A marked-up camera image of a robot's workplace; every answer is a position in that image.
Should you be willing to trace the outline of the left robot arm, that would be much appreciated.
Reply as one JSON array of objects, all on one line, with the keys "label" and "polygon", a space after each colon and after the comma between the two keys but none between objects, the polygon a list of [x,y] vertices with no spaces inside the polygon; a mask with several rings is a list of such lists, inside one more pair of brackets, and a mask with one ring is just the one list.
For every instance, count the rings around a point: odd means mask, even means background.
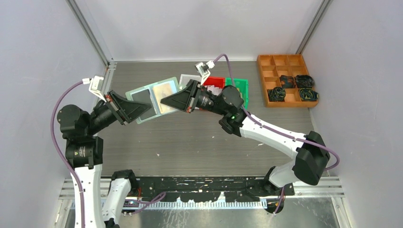
[{"label": "left robot arm", "polygon": [[139,184],[132,170],[115,171],[109,183],[106,202],[101,203],[104,141],[97,133],[116,121],[127,125],[151,108],[151,104],[129,101],[110,91],[97,103],[92,113],[74,104],[58,111],[56,120],[66,140],[62,158],[72,169],[76,228],[119,227],[125,198],[135,195]]}]

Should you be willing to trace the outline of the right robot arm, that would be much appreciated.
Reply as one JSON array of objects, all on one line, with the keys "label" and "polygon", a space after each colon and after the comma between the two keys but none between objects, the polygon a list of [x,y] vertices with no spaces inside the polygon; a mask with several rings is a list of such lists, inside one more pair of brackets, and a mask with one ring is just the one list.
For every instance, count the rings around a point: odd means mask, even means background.
[{"label": "right robot arm", "polygon": [[330,160],[320,134],[296,133],[259,119],[244,109],[240,92],[232,85],[214,95],[200,82],[190,80],[184,89],[162,98],[161,103],[187,113],[200,108],[218,114],[226,133],[256,140],[291,158],[282,166],[270,168],[265,175],[262,187],[269,195],[276,195],[282,187],[296,181],[317,185]]}]

